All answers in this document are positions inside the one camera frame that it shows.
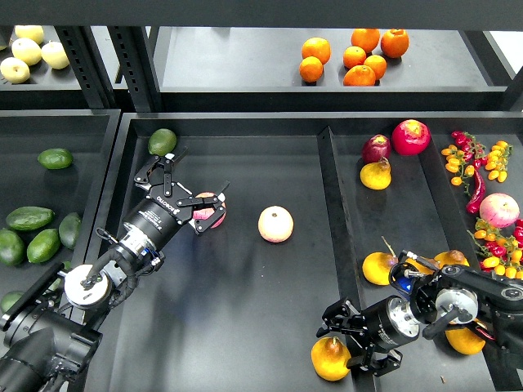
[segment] robotic arm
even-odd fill
[[[406,256],[434,273],[420,273],[402,261]],[[402,296],[389,296],[361,312],[348,298],[342,298],[324,312],[324,323],[317,337],[340,332],[350,336],[361,348],[347,363],[348,368],[358,367],[375,376],[396,370],[402,359],[396,349],[418,339],[421,324],[427,324],[422,336],[429,340],[445,329],[467,327],[498,349],[503,366],[523,368],[523,285],[520,281],[465,265],[437,269],[429,261],[406,251],[402,251],[399,262],[391,269],[389,281]],[[376,353],[386,357],[376,359]]]
[[[223,191],[195,198],[172,179],[172,171],[186,155],[155,156],[135,175],[135,185],[147,191],[145,198],[123,219],[125,235],[117,240],[103,229],[97,233],[110,242],[109,250],[92,265],[70,272],[53,265],[0,319],[9,347],[0,359],[2,392],[59,390],[83,372],[101,343],[97,331],[105,317],[133,292],[138,278],[157,271],[164,261],[161,249],[189,224],[196,234],[204,233],[225,213]],[[160,176],[157,169],[162,169]],[[193,212],[212,208],[206,220],[195,220]],[[64,280],[68,302],[58,308],[61,291],[48,288],[57,278]],[[64,317],[68,307],[85,310],[84,323]]]

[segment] avocado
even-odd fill
[[[27,246],[29,263],[39,264],[48,261],[58,252],[60,244],[57,229],[42,230]]]
[[[76,212],[71,212],[62,220],[60,226],[58,226],[58,234],[60,235],[62,245],[68,249],[74,249],[78,236],[80,235],[81,225],[82,219]]]
[[[170,129],[160,128],[154,131],[149,138],[149,154],[164,157],[173,151],[176,145],[176,134]]]
[[[0,261],[5,265],[18,265],[25,257],[22,238],[12,230],[0,230]]]
[[[22,296],[24,292],[14,291],[8,292],[0,300],[0,310],[2,313],[6,313]]]
[[[73,155],[67,149],[46,149],[39,154],[38,161],[46,169],[65,169],[73,163]]]
[[[6,223],[11,229],[30,231],[47,225],[54,217],[54,211],[49,208],[27,206],[11,212],[6,218]]]

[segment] mandarin orange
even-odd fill
[[[357,65],[363,65],[366,58],[367,53],[361,47],[348,47],[343,52],[343,65],[350,69]]]
[[[409,49],[409,35],[403,29],[390,29],[383,34],[380,46],[385,56],[402,57]]]
[[[302,46],[302,57],[314,56],[321,61],[321,64],[327,64],[331,56],[332,50],[329,41],[325,38],[313,37],[305,41]]]
[[[365,52],[372,52],[379,44],[379,29],[354,29],[351,43],[355,47],[361,47]]]
[[[365,59],[363,65],[372,68],[376,75],[376,80],[383,78],[385,71],[387,71],[387,62],[380,55],[371,55]]]
[[[300,64],[300,76],[307,83],[316,82],[324,72],[324,65],[314,56],[306,57]]]
[[[349,69],[343,78],[344,86],[374,86],[376,75],[367,65],[357,65]]]

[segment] tray divider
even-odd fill
[[[360,276],[357,273],[355,245],[351,234],[351,217],[344,202],[346,197],[340,186],[342,179],[337,172],[339,167],[337,150],[330,127],[326,127],[320,132],[316,139],[340,297],[347,296],[353,306],[361,310],[365,305]],[[360,347],[349,336],[346,338],[346,345],[352,355],[360,352]],[[379,379],[371,372],[353,369],[351,375],[356,392],[380,390]]]

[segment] yellow apple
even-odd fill
[[[46,43],[42,47],[42,58],[53,69],[63,69],[69,65],[69,59],[61,42]]]
[[[43,27],[38,25],[17,25],[15,26],[15,35],[18,38],[29,38],[38,45],[43,42]]]
[[[294,221],[283,207],[272,206],[261,212],[258,220],[260,235],[271,243],[281,243],[291,236]]]
[[[13,56],[27,65],[35,65],[42,59],[42,49],[30,38],[18,38],[11,45]]]
[[[0,63],[0,73],[13,84],[23,83],[29,79],[29,66],[15,57],[7,57]]]

